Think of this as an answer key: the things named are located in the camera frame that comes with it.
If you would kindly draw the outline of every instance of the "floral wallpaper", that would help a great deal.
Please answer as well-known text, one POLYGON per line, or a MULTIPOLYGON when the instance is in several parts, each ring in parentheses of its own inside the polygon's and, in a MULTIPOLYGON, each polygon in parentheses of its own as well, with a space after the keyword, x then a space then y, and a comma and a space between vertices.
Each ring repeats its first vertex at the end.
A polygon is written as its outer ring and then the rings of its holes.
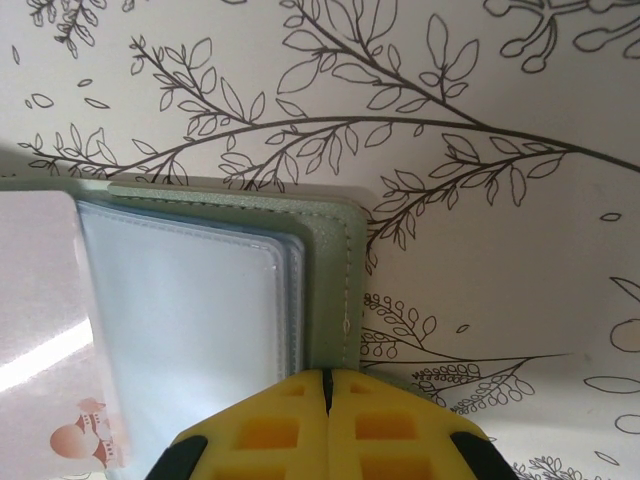
POLYGON ((352 198, 364 371, 477 422, 520 479, 640 469, 640 1, 0 12, 2 175, 352 198))

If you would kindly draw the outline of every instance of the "yellow plastic object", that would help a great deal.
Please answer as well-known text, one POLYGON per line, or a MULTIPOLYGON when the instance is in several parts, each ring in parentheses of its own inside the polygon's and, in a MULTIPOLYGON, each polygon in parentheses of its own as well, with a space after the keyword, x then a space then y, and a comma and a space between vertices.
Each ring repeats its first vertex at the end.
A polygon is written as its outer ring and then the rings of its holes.
POLYGON ((306 371, 181 433, 147 480, 511 480, 472 422, 349 370, 306 371))

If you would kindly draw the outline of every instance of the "wallpaper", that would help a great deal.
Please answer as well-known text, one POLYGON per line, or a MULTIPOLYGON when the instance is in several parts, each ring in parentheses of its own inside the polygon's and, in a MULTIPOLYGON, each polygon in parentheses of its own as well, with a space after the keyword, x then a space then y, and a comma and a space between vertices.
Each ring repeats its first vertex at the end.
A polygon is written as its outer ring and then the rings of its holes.
POLYGON ((349 197, 362 367, 637 476, 639 0, 15 0, 0 173, 349 197))

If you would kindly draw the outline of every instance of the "black rubber edge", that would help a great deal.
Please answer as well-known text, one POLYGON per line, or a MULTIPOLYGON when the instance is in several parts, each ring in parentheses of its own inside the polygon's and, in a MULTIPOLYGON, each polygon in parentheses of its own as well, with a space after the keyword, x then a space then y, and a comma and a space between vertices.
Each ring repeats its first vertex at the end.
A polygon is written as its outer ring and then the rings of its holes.
POLYGON ((333 373, 328 368, 322 370, 322 391, 327 415, 329 415, 329 410, 331 410, 331 404, 333 403, 333 373))
POLYGON ((478 480, 518 480, 490 441, 469 432, 456 432, 451 435, 451 441, 478 480))
POLYGON ((145 480, 189 480, 208 442, 207 437, 194 435, 170 446, 145 480))

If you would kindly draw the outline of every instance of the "wallet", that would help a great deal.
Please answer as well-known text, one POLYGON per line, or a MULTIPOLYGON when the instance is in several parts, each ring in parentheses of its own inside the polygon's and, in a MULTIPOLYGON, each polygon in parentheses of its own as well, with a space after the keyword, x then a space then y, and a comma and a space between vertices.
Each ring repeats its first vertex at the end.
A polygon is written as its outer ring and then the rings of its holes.
POLYGON ((349 201, 68 178, 1 190, 77 201, 128 435, 111 478, 143 478, 179 431, 287 375, 358 367, 366 221, 349 201))

